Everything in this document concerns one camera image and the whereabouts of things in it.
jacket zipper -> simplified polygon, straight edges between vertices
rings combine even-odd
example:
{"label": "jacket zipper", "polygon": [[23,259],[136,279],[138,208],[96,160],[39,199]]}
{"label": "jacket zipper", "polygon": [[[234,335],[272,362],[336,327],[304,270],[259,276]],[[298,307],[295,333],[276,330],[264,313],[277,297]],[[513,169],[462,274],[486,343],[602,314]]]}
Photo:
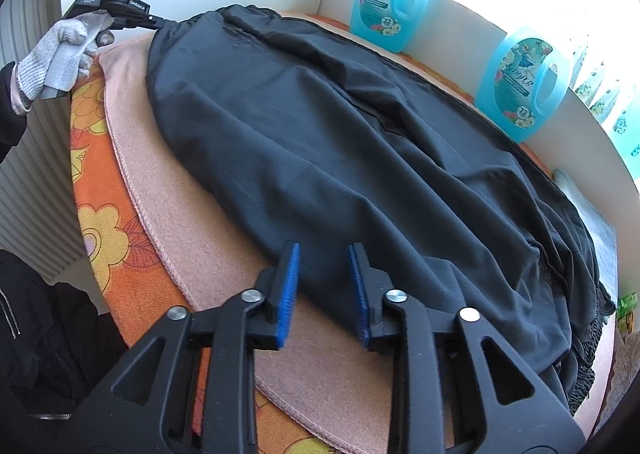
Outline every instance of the jacket zipper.
{"label": "jacket zipper", "polygon": [[71,418],[70,414],[30,414],[29,416],[37,420],[68,420]]}
{"label": "jacket zipper", "polygon": [[0,306],[2,306],[4,318],[6,319],[6,323],[9,325],[11,335],[14,336],[15,340],[18,338],[18,335],[20,335],[20,328],[18,328],[18,322],[17,320],[15,320],[15,315],[13,310],[11,309],[11,305],[9,304],[9,299],[7,299],[4,291],[2,291],[2,288],[0,288]]}

gray cloth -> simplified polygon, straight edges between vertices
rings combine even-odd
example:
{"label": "gray cloth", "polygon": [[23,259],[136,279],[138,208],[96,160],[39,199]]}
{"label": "gray cloth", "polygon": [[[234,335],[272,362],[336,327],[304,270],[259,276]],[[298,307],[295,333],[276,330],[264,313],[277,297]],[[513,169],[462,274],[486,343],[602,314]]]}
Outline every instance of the gray cloth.
{"label": "gray cloth", "polygon": [[354,329],[347,246],[360,241],[396,287],[442,311],[478,308],[562,402],[585,397],[578,365],[603,314],[593,243],[566,196],[477,112],[256,7],[168,22],[146,80],[174,155],[269,257],[300,242],[300,287],[335,320]]}

detergent bottle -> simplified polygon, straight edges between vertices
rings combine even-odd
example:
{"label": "detergent bottle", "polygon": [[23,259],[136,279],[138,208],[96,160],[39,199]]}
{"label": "detergent bottle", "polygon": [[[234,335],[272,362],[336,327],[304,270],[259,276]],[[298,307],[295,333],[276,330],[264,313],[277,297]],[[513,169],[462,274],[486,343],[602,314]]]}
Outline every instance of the detergent bottle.
{"label": "detergent bottle", "polygon": [[605,72],[606,67],[604,61],[602,61],[589,75],[587,75],[580,86],[574,89],[575,94],[580,97],[580,100],[584,102],[585,106],[589,106],[591,102],[593,102],[596,92],[604,81]]}
{"label": "detergent bottle", "polygon": [[574,51],[574,70],[572,71],[571,80],[569,81],[569,88],[571,89],[574,88],[575,83],[578,80],[578,75],[580,75],[580,70],[582,69],[582,65],[584,64],[584,57],[587,54],[588,47],[589,41],[585,40]]}
{"label": "detergent bottle", "polygon": [[428,0],[355,0],[351,33],[390,52],[401,52],[424,16]]}
{"label": "detergent bottle", "polygon": [[613,126],[618,122],[618,117],[620,117],[622,112],[626,112],[626,110],[629,109],[631,103],[635,98],[635,84],[627,85],[625,88],[621,88],[620,95],[616,99],[616,103],[613,104],[611,113],[609,113],[605,121],[602,123],[602,129],[605,130],[607,135],[612,132]]}
{"label": "detergent bottle", "polygon": [[593,113],[593,116],[596,117],[596,120],[600,124],[602,124],[613,111],[613,106],[616,104],[619,94],[620,80],[616,79],[613,84],[610,84],[602,95],[600,95],[600,97],[591,104],[591,106],[589,106],[589,111]]}
{"label": "detergent bottle", "polygon": [[516,142],[537,131],[564,98],[572,62],[529,27],[495,50],[475,105]]}
{"label": "detergent bottle", "polygon": [[607,128],[607,134],[625,162],[640,155],[640,91]]}
{"label": "detergent bottle", "polygon": [[623,161],[634,181],[638,180],[640,178],[640,142],[626,157],[623,157]]}

white glove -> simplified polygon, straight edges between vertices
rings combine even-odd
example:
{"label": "white glove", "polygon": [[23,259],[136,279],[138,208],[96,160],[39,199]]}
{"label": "white glove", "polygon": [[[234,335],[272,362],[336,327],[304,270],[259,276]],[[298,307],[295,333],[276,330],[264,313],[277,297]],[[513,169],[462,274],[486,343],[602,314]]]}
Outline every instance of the white glove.
{"label": "white glove", "polygon": [[[89,12],[89,14],[92,15],[92,21],[98,20],[97,25],[94,23],[93,27],[87,27],[87,24],[82,20],[87,14],[81,14],[78,18],[70,20],[58,21],[49,28],[49,31],[38,41],[38,44],[31,50],[29,55],[20,61],[20,64],[14,70],[14,76],[16,80],[15,87],[19,92],[22,105],[16,106],[15,102],[13,103],[16,113],[26,114],[31,107],[31,103],[42,93],[49,65],[60,43],[66,41],[67,43],[78,45],[78,50],[82,53],[78,65],[78,74],[82,77],[88,76],[89,68],[98,47],[113,43],[113,34],[106,30],[113,23],[113,18],[105,11]],[[89,33],[94,34],[96,29],[99,30],[97,37],[87,41]]]}

pink towel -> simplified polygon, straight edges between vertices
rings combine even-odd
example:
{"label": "pink towel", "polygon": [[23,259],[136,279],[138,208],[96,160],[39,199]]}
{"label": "pink towel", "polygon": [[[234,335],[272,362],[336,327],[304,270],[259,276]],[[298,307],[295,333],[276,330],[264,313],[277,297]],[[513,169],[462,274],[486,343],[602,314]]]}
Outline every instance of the pink towel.
{"label": "pink towel", "polygon": [[[100,56],[118,164],[140,221],[196,310],[253,286],[268,263],[164,144],[146,95],[151,35]],[[362,349],[304,297],[281,352],[256,352],[257,387],[311,433],[345,453],[386,452],[391,363]]]}

